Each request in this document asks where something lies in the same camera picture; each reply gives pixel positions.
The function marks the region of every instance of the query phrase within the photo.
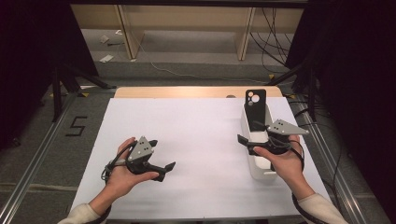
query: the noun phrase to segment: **wrist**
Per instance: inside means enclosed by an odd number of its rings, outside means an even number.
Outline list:
[[[118,198],[119,197],[114,191],[104,187],[102,191],[89,202],[89,205],[98,216],[101,216]]]
[[[285,180],[285,182],[288,184],[297,200],[301,200],[315,194],[315,191],[311,188],[311,186],[309,186],[303,175],[290,178]]]

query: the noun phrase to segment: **white paper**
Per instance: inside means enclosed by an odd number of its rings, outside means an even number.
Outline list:
[[[101,42],[102,44],[105,44],[108,40],[109,40],[109,38],[108,38],[106,35],[102,35],[102,36],[100,37],[100,42]]]
[[[112,60],[114,58],[113,55],[107,54],[103,59],[99,60],[101,63],[107,63],[108,61]]]
[[[109,219],[210,220],[299,215],[280,177],[251,177],[248,152],[237,142],[243,98],[111,99],[73,207],[89,202],[104,186],[104,167],[128,137],[158,140],[150,163],[175,161],[163,182],[147,181],[118,199]],[[296,124],[285,98],[268,97],[273,120]],[[305,148],[307,181],[329,198]]]

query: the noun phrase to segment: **metal bar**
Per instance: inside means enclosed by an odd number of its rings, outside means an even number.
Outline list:
[[[335,0],[58,0],[67,4],[131,5],[131,6],[179,6],[179,7],[328,7]]]
[[[20,179],[19,183],[11,193],[10,197],[8,198],[7,202],[2,208],[2,212],[0,214],[0,223],[10,223],[11,219],[14,218],[18,207],[23,200],[23,197],[26,194],[26,191],[29,189],[30,184],[35,178],[38,169],[40,168],[41,163],[45,159],[47,152],[52,144],[54,138],[56,137],[57,132],[59,131],[60,126],[64,121],[64,116],[67,113],[70,105],[74,102],[77,98],[76,93],[70,93],[65,99],[64,102],[64,111],[58,118],[56,122],[52,122],[49,131],[47,132],[46,136],[44,137],[43,141],[41,142],[40,147],[38,148],[37,152],[32,158],[29,166],[25,170],[22,178]]]
[[[52,93],[53,93],[53,119],[55,122],[62,113],[62,94],[58,68],[55,67],[52,74]]]
[[[304,101],[304,97],[300,95],[297,96],[297,99],[299,101]],[[301,109],[306,109],[305,104],[299,104],[299,107]],[[312,136],[318,146],[321,156],[326,163],[327,168],[331,173],[334,173],[335,167],[337,165],[336,158],[332,155],[332,152],[330,151],[323,135],[321,134],[318,125],[313,123],[312,119],[307,113],[304,113],[304,119],[307,123],[312,123],[312,125],[308,125],[309,131],[312,133]],[[351,189],[349,188],[340,167],[337,168],[335,186],[338,189],[341,199],[343,200],[344,205],[346,206],[346,210],[348,211],[353,223],[367,223],[366,218],[361,212],[361,206],[359,205]]]

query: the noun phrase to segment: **gray floor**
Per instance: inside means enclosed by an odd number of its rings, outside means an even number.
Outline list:
[[[262,51],[252,39],[250,39],[247,48],[246,59],[238,61],[231,33],[146,32],[137,59],[130,61],[127,58],[125,47],[121,44],[123,37],[117,35],[116,31],[82,30],[82,32],[101,79],[111,85],[260,86],[270,80],[269,75],[277,77],[287,71],[276,60],[268,55],[262,55]],[[109,37],[105,44],[100,43],[100,38],[103,35]],[[267,35],[262,34],[262,39],[266,39]],[[279,35],[278,38],[282,48],[290,47],[290,42],[284,35]],[[276,43],[273,38],[271,38],[271,43]],[[268,47],[266,49],[281,61],[277,49]],[[108,54],[114,58],[107,63],[100,63],[99,60]],[[78,81],[84,87],[92,85],[84,79]],[[278,85],[284,94],[292,93],[290,88],[292,81],[293,77]],[[86,97],[78,97],[73,94],[64,97],[64,102],[68,103],[69,107],[64,110],[63,122],[50,142],[45,159],[39,164],[40,168],[34,174],[32,185],[22,198],[11,223],[55,223],[68,213],[101,120],[106,112],[106,105],[114,95],[112,90],[105,91],[97,88],[87,89],[85,92],[89,93]],[[50,94],[51,90],[49,89],[43,97],[43,106],[33,114],[31,121],[20,136],[21,146],[11,147],[0,152],[0,202],[2,205],[5,205],[29,162],[42,147],[42,141],[53,125],[51,122],[53,104]],[[304,104],[292,103],[299,99],[290,98],[289,101],[294,114],[304,108]],[[348,157],[347,148],[344,147],[332,124],[331,116],[319,99],[316,108],[320,133],[324,136],[333,157],[340,158],[337,174],[338,176],[342,174],[345,178],[347,188],[350,189],[353,198],[357,200],[363,220],[365,223],[390,223],[365,183],[359,169]],[[65,137],[67,134],[77,131],[70,129],[70,124],[73,123],[76,116],[86,117],[78,120],[78,125],[85,126],[83,135],[81,137]],[[309,119],[306,117],[306,113],[296,117],[299,125],[309,123]],[[325,158],[319,152],[316,139],[313,136],[307,136],[304,139],[320,176],[330,186],[334,186],[332,169],[326,165]],[[338,191],[334,194],[332,188],[327,187],[332,201],[336,204],[336,198],[341,200],[342,213],[349,223],[353,223],[355,218],[348,211],[347,201],[342,201],[343,197],[336,196],[340,189],[337,189]],[[278,217],[270,219],[269,223],[300,223],[302,221],[300,217]],[[233,221],[233,223],[240,224],[258,222],[255,220]]]

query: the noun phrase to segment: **white sleeve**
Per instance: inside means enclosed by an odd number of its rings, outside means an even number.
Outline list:
[[[58,222],[58,224],[81,224],[95,221],[100,216],[97,215],[89,204],[82,203],[75,207],[67,216],[67,218]]]
[[[337,208],[320,194],[316,193],[301,199],[298,204],[306,213],[326,223],[347,223]],[[313,223],[305,217],[304,219],[308,223]]]

